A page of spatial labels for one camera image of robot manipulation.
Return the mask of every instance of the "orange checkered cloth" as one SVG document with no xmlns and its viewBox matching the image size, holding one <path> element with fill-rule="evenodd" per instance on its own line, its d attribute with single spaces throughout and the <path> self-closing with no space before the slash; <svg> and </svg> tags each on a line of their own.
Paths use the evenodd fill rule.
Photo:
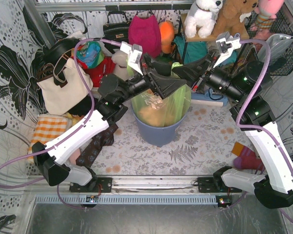
<svg viewBox="0 0 293 234">
<path fill-rule="evenodd" d="M 68 118 L 49 114 L 39 115 L 38 123 L 28 148 L 28 153 L 32 153 L 32 146 L 36 142 L 40 141 L 42 144 L 45 144 L 60 136 L 71 126 L 72 120 Z M 33 163 L 33 157 L 29 157 L 28 161 Z"/>
</svg>

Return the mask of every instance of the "metal rail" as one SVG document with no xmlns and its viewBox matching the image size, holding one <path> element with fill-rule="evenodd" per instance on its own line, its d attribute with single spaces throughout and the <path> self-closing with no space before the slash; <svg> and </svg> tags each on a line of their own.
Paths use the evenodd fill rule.
<svg viewBox="0 0 293 234">
<path fill-rule="evenodd" d="M 168 1 L 104 1 L 36 3 L 36 10 L 44 12 L 130 11 L 130 10 L 187 10 L 192 0 Z"/>
<path fill-rule="evenodd" d="M 28 180 L 36 179 L 31 175 Z M 194 182 L 198 177 L 206 175 L 99 175 L 113 178 L 111 193 L 107 195 L 227 195 L 227 193 L 200 193 Z M 60 184 L 61 195 L 71 195 L 69 182 Z M 56 194 L 56 186 L 50 187 L 46 180 L 26 186 L 25 194 Z M 96 193 L 77 193 L 80 195 L 96 195 Z"/>
<path fill-rule="evenodd" d="M 217 205 L 215 195 L 63 195 L 69 204 L 122 204 L 122 205 Z M 57 194 L 36 195 L 35 203 L 62 204 Z"/>
</svg>

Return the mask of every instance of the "clear plastic bag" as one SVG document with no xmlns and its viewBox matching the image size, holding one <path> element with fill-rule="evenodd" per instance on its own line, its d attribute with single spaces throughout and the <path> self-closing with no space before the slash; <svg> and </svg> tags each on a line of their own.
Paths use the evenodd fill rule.
<svg viewBox="0 0 293 234">
<path fill-rule="evenodd" d="M 180 66 L 174 63 L 172 68 Z M 161 99 L 147 90 L 131 100 L 135 115 L 143 123 L 153 127 L 168 127 L 181 120 L 191 102 L 191 90 L 187 85 L 180 87 L 166 99 Z"/>
</svg>

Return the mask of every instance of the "white tote bag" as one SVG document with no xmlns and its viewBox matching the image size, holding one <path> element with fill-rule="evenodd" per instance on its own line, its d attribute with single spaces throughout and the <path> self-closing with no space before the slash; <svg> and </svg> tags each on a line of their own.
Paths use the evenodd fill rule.
<svg viewBox="0 0 293 234">
<path fill-rule="evenodd" d="M 88 74 L 79 66 L 89 89 L 93 83 Z M 84 99 L 88 91 L 78 74 L 75 61 L 69 58 L 63 70 L 67 84 L 64 87 L 55 85 L 53 77 L 37 82 L 42 90 L 42 96 L 47 111 L 52 115 L 63 115 Z"/>
</svg>

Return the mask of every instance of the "metal pole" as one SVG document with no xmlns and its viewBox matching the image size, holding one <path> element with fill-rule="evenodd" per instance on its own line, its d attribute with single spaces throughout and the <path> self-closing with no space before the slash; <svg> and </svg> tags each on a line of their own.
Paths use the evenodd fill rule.
<svg viewBox="0 0 293 234">
<path fill-rule="evenodd" d="M 37 3 L 38 12 L 80 12 L 80 11 L 112 11 L 112 10 L 189 10 L 193 0 L 166 1 L 95 1 L 95 2 L 54 2 Z"/>
<path fill-rule="evenodd" d="M 24 4 L 43 41 L 50 49 L 56 43 L 56 40 L 45 18 L 36 10 L 34 1 L 24 0 Z"/>
</svg>

